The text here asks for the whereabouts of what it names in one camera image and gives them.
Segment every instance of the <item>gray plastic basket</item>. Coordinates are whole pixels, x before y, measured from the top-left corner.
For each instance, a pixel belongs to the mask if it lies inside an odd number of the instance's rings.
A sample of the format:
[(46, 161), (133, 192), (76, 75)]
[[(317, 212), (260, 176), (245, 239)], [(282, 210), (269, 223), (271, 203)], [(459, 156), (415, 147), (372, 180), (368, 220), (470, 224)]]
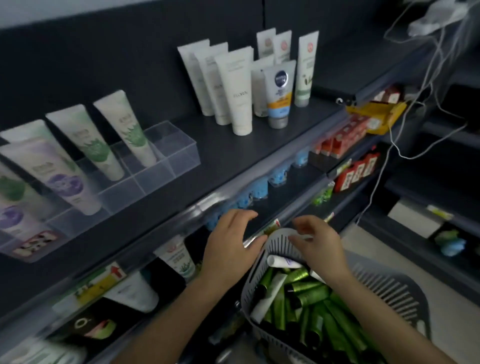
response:
[[(264, 331), (250, 319), (255, 288), (268, 269), (267, 257), (281, 255), (305, 264), (300, 252), (288, 241), (288, 236), (298, 234), (293, 229), (278, 229), (273, 232), (247, 278), (241, 294), (241, 308), (247, 320), (260, 337), (276, 345), (288, 355), (302, 362), (315, 364), (311, 359), (281, 340)], [(430, 313), (428, 302), (421, 288), (405, 274), (396, 272), (358, 254), (345, 251), (348, 265), (354, 276), (392, 307), (409, 324), (431, 340)]]

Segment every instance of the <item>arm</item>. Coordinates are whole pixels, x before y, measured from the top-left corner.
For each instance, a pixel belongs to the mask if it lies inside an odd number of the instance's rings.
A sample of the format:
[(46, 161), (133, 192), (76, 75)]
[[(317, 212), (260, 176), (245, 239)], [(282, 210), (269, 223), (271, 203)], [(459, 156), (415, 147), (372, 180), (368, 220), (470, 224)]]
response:
[(410, 326), (350, 272), (339, 235), (316, 216), (293, 221), (300, 234), (291, 236), (308, 265), (342, 298), (390, 364), (455, 364)]
[(114, 360), (113, 364), (175, 364), (203, 319), (248, 271), (267, 236), (243, 247), (254, 211), (230, 210), (210, 234), (202, 271), (174, 303)]

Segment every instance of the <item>clear plastic box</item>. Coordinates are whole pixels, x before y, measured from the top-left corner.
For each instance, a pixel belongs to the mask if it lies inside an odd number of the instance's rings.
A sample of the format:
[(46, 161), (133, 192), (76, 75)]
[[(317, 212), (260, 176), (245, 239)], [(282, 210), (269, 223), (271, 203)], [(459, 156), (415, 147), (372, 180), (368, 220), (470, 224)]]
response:
[(157, 157), (155, 165), (144, 167), (124, 142), (110, 146), (125, 170), (125, 176), (119, 181), (110, 181), (87, 158), (77, 161), (102, 208), (87, 216), (44, 185), (34, 186), (55, 206), (54, 212), (44, 221), (50, 230), (28, 243), (0, 231), (0, 253), (35, 262), (200, 164), (196, 142), (169, 121), (152, 126), (144, 133)]

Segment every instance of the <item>hand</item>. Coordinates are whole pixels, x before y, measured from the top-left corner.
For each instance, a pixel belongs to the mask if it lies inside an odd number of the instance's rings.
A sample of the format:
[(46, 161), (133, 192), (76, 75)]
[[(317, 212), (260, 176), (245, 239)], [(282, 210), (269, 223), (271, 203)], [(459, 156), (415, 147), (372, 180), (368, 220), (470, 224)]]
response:
[(352, 276), (343, 252), (340, 236), (322, 219), (308, 215), (293, 220), (299, 234), (312, 235), (312, 239), (289, 236), (288, 239), (300, 250), (307, 264), (329, 286), (335, 286), (344, 278)]
[(243, 235), (250, 220), (258, 214), (251, 210), (230, 210), (218, 221), (208, 238), (200, 278), (211, 283), (223, 295), (250, 269), (266, 235), (256, 238), (247, 248)]

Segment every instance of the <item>yellow box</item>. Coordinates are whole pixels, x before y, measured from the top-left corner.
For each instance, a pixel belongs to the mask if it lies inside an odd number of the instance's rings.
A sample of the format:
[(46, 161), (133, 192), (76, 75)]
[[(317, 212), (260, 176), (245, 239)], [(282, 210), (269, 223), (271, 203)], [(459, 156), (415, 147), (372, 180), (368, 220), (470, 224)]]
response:
[(395, 124), (406, 108), (407, 104), (405, 102), (399, 102), (398, 104), (369, 102), (360, 108), (347, 106), (347, 111), (350, 114), (369, 116), (367, 133), (384, 135), (388, 133), (388, 129)]

